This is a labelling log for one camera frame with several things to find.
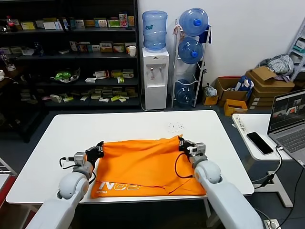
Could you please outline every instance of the water cooler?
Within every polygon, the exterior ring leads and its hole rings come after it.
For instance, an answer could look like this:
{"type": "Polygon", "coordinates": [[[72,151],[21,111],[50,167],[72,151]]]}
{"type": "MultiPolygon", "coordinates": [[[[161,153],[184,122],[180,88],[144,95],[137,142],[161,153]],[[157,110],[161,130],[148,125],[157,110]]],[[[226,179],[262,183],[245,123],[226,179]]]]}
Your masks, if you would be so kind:
{"type": "Polygon", "coordinates": [[[145,109],[165,109],[169,54],[166,48],[158,51],[142,49],[145,109]]]}

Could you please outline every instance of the blue water bottle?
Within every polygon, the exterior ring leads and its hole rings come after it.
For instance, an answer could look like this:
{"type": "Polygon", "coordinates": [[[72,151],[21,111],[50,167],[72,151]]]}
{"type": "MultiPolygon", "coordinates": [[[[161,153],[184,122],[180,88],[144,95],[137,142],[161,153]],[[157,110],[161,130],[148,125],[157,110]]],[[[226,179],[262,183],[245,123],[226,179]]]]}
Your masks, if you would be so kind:
{"type": "Polygon", "coordinates": [[[179,24],[187,35],[195,37],[199,36],[207,29],[209,18],[203,9],[193,8],[185,11],[180,16],[179,24]]]}
{"type": "Polygon", "coordinates": [[[178,105],[181,107],[188,107],[193,105],[195,99],[195,92],[189,86],[187,80],[179,80],[175,84],[175,97],[178,102],[178,105]]]}
{"type": "Polygon", "coordinates": [[[185,63],[197,63],[203,56],[203,46],[195,39],[186,37],[179,44],[178,54],[185,63]]]}
{"type": "Polygon", "coordinates": [[[166,46],[167,13],[163,11],[146,11],[143,18],[144,47],[160,50],[166,46]]]}

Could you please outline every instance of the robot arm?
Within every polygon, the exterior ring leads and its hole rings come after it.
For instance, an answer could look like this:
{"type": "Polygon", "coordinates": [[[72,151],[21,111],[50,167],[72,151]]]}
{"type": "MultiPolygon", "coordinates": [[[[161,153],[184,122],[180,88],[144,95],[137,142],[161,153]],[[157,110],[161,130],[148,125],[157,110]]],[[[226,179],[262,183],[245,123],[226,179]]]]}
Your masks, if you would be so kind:
{"type": "Polygon", "coordinates": [[[242,193],[221,175],[217,164],[207,160],[205,144],[181,138],[179,150],[188,156],[196,180],[226,229],[263,229],[261,218],[242,193]]]}
{"type": "MultiPolygon", "coordinates": [[[[59,191],[43,203],[27,229],[67,229],[75,209],[85,196],[95,162],[103,157],[103,143],[76,153],[73,172],[59,183],[59,191]]],[[[207,160],[205,144],[193,143],[180,138],[179,150],[189,158],[197,181],[206,190],[208,199],[227,229],[263,229],[263,224],[241,192],[222,175],[218,165],[207,160]]]]}
{"type": "Polygon", "coordinates": [[[67,229],[70,226],[78,203],[88,191],[95,162],[104,156],[102,145],[100,142],[85,153],[74,155],[73,172],[61,179],[58,193],[43,203],[27,229],[67,229]]]}

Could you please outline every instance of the orange t-shirt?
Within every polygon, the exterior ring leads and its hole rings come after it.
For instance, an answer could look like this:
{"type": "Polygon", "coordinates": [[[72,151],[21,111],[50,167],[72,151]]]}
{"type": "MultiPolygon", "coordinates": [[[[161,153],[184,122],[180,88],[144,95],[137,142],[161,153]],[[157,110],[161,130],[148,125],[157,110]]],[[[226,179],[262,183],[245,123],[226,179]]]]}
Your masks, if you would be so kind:
{"type": "MultiPolygon", "coordinates": [[[[179,178],[175,161],[179,138],[132,140],[103,145],[104,157],[97,168],[91,197],[205,195],[195,178],[179,178]]],[[[185,155],[177,162],[181,176],[193,174],[185,155]]]]}

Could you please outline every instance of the smartphone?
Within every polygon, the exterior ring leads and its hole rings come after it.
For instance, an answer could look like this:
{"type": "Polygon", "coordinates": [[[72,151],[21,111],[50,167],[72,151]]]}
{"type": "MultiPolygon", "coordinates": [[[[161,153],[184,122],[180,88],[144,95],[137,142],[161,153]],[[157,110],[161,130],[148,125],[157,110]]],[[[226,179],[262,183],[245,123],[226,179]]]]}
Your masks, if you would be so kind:
{"type": "Polygon", "coordinates": [[[247,137],[264,155],[273,152],[273,149],[257,134],[257,132],[248,133],[247,137]]]}

